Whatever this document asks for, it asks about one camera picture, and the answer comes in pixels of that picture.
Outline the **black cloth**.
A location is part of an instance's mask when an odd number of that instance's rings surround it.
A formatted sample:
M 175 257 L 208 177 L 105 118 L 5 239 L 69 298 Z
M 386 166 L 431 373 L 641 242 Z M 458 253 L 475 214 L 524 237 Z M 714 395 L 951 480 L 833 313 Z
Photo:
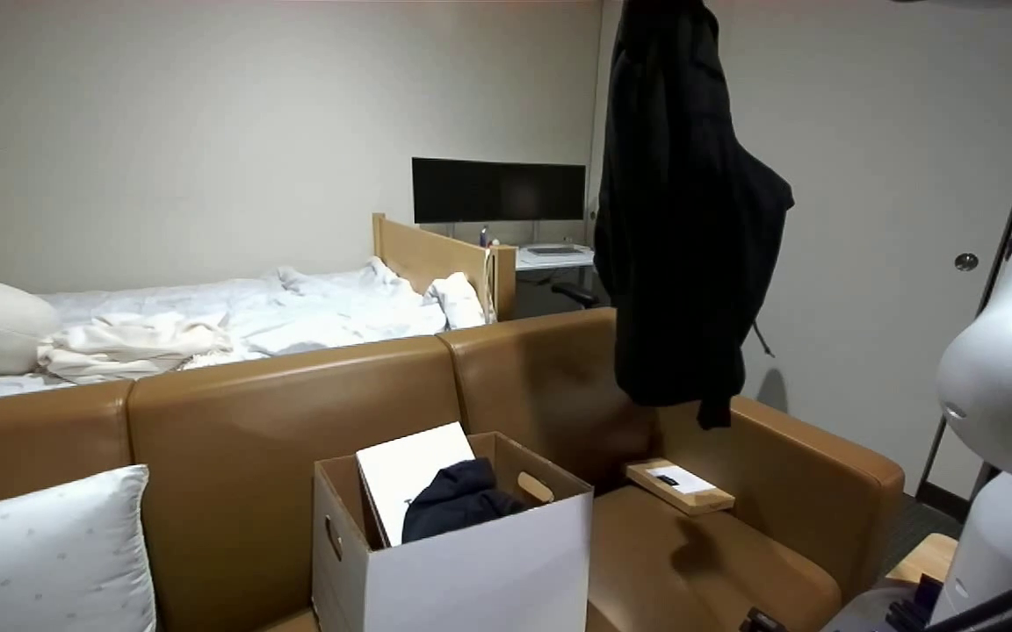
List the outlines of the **black cloth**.
M 730 122 L 704 0 L 626 0 L 613 52 L 595 253 L 615 307 L 615 379 L 641 407 L 730 425 L 790 184 Z

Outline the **dark blue cloth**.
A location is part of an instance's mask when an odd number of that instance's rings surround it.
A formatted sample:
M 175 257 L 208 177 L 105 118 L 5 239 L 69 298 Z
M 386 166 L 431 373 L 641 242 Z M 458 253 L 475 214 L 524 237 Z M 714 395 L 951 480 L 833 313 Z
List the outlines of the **dark blue cloth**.
M 522 513 L 484 458 L 444 467 L 407 505 L 402 541 L 427 541 L 484 521 Z

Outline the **white cardboard box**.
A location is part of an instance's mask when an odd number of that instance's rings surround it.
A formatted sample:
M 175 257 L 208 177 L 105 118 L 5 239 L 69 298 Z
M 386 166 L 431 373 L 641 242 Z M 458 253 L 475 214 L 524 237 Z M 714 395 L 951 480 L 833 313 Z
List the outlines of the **white cardboard box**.
M 312 464 L 322 632 L 587 632 L 595 487 L 498 431 L 471 450 L 522 513 L 392 548 L 353 458 Z

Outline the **tan leather sofa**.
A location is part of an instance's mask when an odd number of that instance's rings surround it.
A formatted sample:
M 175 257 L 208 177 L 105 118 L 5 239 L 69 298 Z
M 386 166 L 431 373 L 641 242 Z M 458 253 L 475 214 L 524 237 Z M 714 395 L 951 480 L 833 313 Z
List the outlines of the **tan leather sofa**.
M 0 632 L 785 632 L 878 576 L 894 462 L 735 404 L 686 513 L 604 308 L 0 400 Z

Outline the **white desk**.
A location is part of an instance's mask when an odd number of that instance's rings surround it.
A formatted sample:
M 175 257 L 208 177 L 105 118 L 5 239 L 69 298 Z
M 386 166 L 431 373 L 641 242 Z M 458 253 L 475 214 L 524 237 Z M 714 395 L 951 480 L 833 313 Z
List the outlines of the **white desk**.
M 539 271 L 587 271 L 595 267 L 595 250 L 587 246 L 522 246 L 517 250 L 517 271 L 539 276 Z

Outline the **right black monitor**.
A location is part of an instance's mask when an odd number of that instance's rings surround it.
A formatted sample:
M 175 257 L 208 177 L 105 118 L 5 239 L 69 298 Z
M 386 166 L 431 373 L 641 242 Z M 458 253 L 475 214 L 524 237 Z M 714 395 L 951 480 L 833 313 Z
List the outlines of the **right black monitor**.
M 510 223 L 574 223 L 585 214 L 585 168 L 510 166 L 498 180 L 498 212 Z

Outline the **black monitor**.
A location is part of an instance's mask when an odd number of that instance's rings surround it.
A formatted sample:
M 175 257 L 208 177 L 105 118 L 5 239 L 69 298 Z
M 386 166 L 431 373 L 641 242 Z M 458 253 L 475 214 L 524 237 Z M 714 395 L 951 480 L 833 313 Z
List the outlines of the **black monitor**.
M 411 163 L 411 201 L 421 225 L 488 223 L 498 212 L 498 174 L 484 163 Z
M 574 223 L 585 214 L 585 168 L 510 166 L 498 180 L 498 212 L 510 223 Z

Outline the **left black monitor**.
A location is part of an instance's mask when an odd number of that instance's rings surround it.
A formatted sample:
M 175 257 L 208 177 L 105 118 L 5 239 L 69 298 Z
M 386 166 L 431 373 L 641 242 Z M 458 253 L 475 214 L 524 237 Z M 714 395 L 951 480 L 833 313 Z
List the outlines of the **left black monitor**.
M 411 201 L 421 225 L 488 223 L 498 212 L 498 174 L 484 163 L 411 163 Z

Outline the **crumpled cream blanket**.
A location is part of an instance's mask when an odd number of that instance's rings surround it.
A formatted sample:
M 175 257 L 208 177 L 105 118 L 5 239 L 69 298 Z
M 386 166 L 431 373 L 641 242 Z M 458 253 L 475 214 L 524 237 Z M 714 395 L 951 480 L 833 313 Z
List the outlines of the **crumpled cream blanket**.
M 69 382 L 143 379 L 182 368 L 198 354 L 229 350 L 229 329 L 181 313 L 112 313 L 39 342 L 34 361 Z

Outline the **round door knob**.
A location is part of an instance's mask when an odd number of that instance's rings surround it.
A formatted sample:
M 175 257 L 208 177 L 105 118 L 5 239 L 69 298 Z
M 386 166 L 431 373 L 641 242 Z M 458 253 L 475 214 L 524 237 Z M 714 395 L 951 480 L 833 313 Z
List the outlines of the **round door knob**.
M 976 267 L 981 267 L 981 257 L 970 253 L 970 250 L 962 250 L 962 253 L 951 257 L 951 267 L 957 267 L 957 271 L 976 271 Z

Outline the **wooden side table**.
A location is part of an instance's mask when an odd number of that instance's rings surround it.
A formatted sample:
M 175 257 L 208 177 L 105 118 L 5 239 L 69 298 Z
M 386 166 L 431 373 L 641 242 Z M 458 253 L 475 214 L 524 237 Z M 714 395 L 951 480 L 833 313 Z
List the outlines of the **wooden side table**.
M 928 535 L 886 572 L 886 582 L 942 582 L 949 576 L 951 555 L 957 541 L 949 535 Z

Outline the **white dotted pillow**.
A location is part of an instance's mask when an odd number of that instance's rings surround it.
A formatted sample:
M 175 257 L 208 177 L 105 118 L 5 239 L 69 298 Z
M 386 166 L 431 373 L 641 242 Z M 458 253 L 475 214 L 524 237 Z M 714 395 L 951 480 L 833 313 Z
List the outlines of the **white dotted pillow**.
M 143 467 L 0 498 L 0 632 L 157 632 Z

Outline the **wooden frame bed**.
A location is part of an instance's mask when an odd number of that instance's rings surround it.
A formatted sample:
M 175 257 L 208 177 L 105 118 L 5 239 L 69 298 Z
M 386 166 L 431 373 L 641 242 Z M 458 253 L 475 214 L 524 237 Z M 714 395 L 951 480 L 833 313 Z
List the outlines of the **wooden frame bed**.
M 488 237 L 463 242 L 377 214 L 372 257 L 349 271 L 307 276 L 299 267 L 279 267 L 256 278 L 208 286 L 52 293 L 39 298 L 57 308 L 57 329 L 112 313 L 215 319 L 229 329 L 233 347 L 198 354 L 182 367 L 208 368 L 484 328 L 510 313 L 512 271 L 517 253 Z M 39 361 L 28 373 L 0 373 L 0 397 L 64 387 L 92 382 L 51 377 Z

